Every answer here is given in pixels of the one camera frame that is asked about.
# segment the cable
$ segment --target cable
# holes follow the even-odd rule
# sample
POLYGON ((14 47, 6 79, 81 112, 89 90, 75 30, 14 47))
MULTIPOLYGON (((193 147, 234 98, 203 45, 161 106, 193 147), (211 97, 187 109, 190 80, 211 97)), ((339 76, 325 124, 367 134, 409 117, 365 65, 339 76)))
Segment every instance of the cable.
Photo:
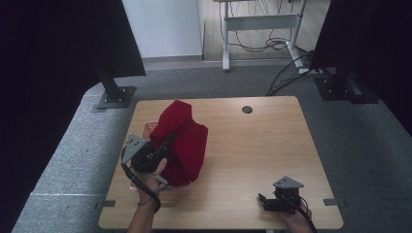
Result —
MULTIPOLYGON (((280 9, 281 9, 281 7, 282 7, 282 1, 283 1, 283 0, 281 0, 281 2, 280 2, 280 7, 278 8, 278 12, 280 11, 280 9)), ((263 10, 264 7, 263 7, 263 8, 261 7, 259 1, 256 2, 255 6, 256 6, 256 5, 259 5, 260 10, 264 13, 264 10, 263 10)), ((232 14, 232 16, 234 17, 233 8, 232 8, 231 3, 229 4, 229 7, 230 7, 231 14, 232 14)), ((220 27, 221 27, 221 36, 222 36, 222 39, 223 39, 223 41, 224 41, 223 29, 222 29, 222 24, 223 24, 223 23, 222 23, 222 3, 220 3, 220 18, 219 18, 219 20, 220 20, 220 23, 221 23, 221 25, 220 25, 220 27)), ((283 49, 287 48, 288 45, 286 44, 286 42, 287 42, 288 40, 285 39, 285 38, 277 38, 277 37, 272 38, 271 35, 272 35, 273 31, 274 31, 274 29, 272 29, 272 31, 270 32, 270 34, 269 34, 269 39, 266 40, 266 46, 265 46, 265 47, 252 48, 252 47, 248 47, 248 46, 243 45, 242 42, 240 41, 240 38, 239 38, 239 35, 238 35, 239 33, 241 33, 241 32, 239 32, 239 31, 235 31, 236 39, 237 39, 237 41, 238 41, 239 43, 238 43, 238 44, 235 44, 235 43, 227 43, 227 44, 230 45, 230 46, 238 46, 238 47, 241 47, 241 48, 243 48, 244 50, 250 51, 250 52, 260 52, 260 51, 264 51, 264 50, 269 49, 269 48, 272 48, 273 50, 283 50, 283 49)))
POLYGON ((308 73, 311 72, 311 71, 312 71, 312 70, 308 70, 308 71, 306 71, 305 73, 300 74, 300 75, 299 75, 298 77, 296 77, 296 78, 290 78, 290 79, 282 80, 281 83, 285 83, 285 84, 280 85, 280 86, 279 86, 279 85, 275 86, 275 87, 278 87, 278 86, 279 86, 279 88, 273 90, 273 93, 272 93, 271 95, 276 94, 276 92, 278 92, 278 91, 279 91, 280 89, 282 89, 283 87, 285 87, 285 86, 293 83, 294 81, 302 78, 303 76, 305 76, 306 74, 308 74, 308 73))
POLYGON ((296 206, 292 201, 290 201, 288 198, 286 198, 284 195, 281 195, 281 198, 288 202, 291 206, 293 206, 301 215, 303 215, 303 217, 305 217, 306 221, 309 224, 310 229, 312 230, 313 233, 318 233, 318 231, 316 230, 315 225, 313 224, 312 219, 308 216, 307 213, 305 213, 302 209, 300 209, 300 207, 296 206))
POLYGON ((237 9, 239 8, 240 4, 241 4, 241 2, 238 2, 237 6, 236 6, 236 14, 237 14, 238 17, 239 17, 239 11, 237 9))
POLYGON ((254 16, 257 14, 257 7, 258 7, 258 4, 255 2, 255 7, 254 7, 255 12, 254 12, 254 16))
POLYGON ((308 205, 308 203, 306 202, 306 200, 305 200, 303 197, 300 197, 300 199, 302 199, 303 202, 305 203, 305 206, 306 206, 306 214, 308 214, 308 213, 309 213, 309 205, 308 205))
POLYGON ((266 0, 266 1, 262 0, 262 4, 263 4, 264 8, 266 9, 266 14, 271 15, 270 9, 269 9, 269 0, 266 0))
POLYGON ((266 96, 271 96, 271 95, 273 95, 273 94, 269 94, 269 93, 270 93, 270 91, 272 90, 272 88, 274 87, 273 84, 276 82, 276 80, 279 78, 279 76, 280 76, 290 65, 294 64, 296 60, 298 60, 298 59, 300 59, 300 58, 302 58, 302 57, 304 57, 304 56, 306 56, 306 55, 301 55, 300 57, 298 57, 298 58, 294 59, 293 61, 291 61, 291 63, 289 63, 287 66, 285 66, 285 67, 276 75, 275 79, 272 81, 272 83, 270 84, 269 89, 268 89, 267 92, 266 92, 266 96))
POLYGON ((283 0, 278 0, 276 2, 276 7, 278 8, 278 15, 281 13, 283 0))
MULTIPOLYGON (((124 151, 125 151, 125 147, 121 150, 121 161, 123 161, 123 156, 124 156, 124 151)), ((156 213, 159 209, 160 209, 160 199, 158 198, 158 196, 156 195, 156 193, 154 193, 153 191, 151 191, 150 189, 148 189, 146 187, 146 185, 140 181, 131 171, 130 169, 127 167, 126 164, 121 163, 121 167, 124 171, 124 173, 126 174, 126 176, 136 185, 136 187, 140 187, 144 192, 146 192, 148 195, 150 195, 154 201, 155 201, 155 208, 154 208, 154 212, 156 213)))

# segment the red fabric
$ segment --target red fabric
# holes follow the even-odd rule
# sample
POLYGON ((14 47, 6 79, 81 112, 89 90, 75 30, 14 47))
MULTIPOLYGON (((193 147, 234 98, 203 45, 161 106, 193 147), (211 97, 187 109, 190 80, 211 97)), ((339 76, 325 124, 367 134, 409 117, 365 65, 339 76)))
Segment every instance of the red fabric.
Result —
POLYGON ((175 100, 160 115, 157 127, 150 135, 154 147, 159 147, 172 133, 176 133, 177 137, 161 176, 172 186, 187 185, 199 176, 208 128, 193 120, 190 104, 175 100))

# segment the human hand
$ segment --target human hand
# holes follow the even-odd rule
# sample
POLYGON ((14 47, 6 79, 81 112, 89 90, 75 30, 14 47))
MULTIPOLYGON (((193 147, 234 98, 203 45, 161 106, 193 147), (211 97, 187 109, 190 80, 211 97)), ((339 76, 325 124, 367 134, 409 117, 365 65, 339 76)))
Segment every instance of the human hand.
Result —
MULTIPOLYGON (((312 211, 309 210, 303 202, 300 203, 300 209, 308 214, 312 218, 312 211)), ((288 226, 291 233, 311 233, 312 229, 310 228, 306 218, 299 212, 296 212, 294 215, 290 215, 285 212, 280 212, 279 216, 288 226)))
MULTIPOLYGON (((131 169, 131 171, 138 176, 138 178, 145 184, 145 186, 151 190, 154 193, 158 193, 160 190, 159 188, 159 181, 157 180, 156 176, 159 176, 161 172, 164 170, 167 164, 167 159, 163 158, 157 165, 156 170, 153 173, 150 174, 139 174, 137 173, 134 169, 131 169)), ((143 191, 141 188, 137 187, 137 191, 139 192, 140 195, 140 203, 148 203, 152 197, 143 191)))

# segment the table top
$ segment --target table top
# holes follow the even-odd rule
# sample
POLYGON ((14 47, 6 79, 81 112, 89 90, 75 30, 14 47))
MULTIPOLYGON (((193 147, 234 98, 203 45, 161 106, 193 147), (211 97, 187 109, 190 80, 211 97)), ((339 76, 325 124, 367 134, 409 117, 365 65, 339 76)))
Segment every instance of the table top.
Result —
MULTIPOLYGON (((142 135, 174 100, 142 101, 128 134, 142 135)), ((193 119, 209 128, 203 167, 190 194, 161 194, 154 229, 285 229, 276 213, 266 212, 258 193, 275 198, 274 182, 288 176, 304 187, 318 229, 338 229, 343 220, 332 199, 325 170, 295 97, 183 99, 193 119), (249 106, 250 114, 242 112, 249 106)), ((118 164, 99 219, 102 228, 127 228, 139 202, 118 164)))

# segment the desk leg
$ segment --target desk leg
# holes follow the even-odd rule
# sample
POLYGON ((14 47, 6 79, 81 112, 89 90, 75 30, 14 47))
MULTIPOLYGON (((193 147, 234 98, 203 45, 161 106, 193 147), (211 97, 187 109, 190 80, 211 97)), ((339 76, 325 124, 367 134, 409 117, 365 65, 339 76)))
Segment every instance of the desk leg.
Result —
POLYGON ((224 3, 224 23, 223 23, 223 70, 228 72, 230 70, 229 67, 229 46, 228 46, 228 28, 227 28, 227 20, 228 20, 228 3, 224 3))
POLYGON ((296 24, 294 25, 294 28, 292 29, 291 41, 288 42, 289 53, 291 54, 292 59, 295 60, 294 65, 296 66, 297 69, 299 69, 300 74, 302 74, 302 73, 304 73, 308 70, 303 65, 303 62, 300 59, 298 59, 300 57, 300 53, 297 51, 297 48, 295 46, 297 33, 299 32, 300 23, 302 22, 302 19, 303 19, 303 12, 305 10, 305 5, 306 5, 306 0, 302 0, 300 2, 300 10, 297 13, 296 24))

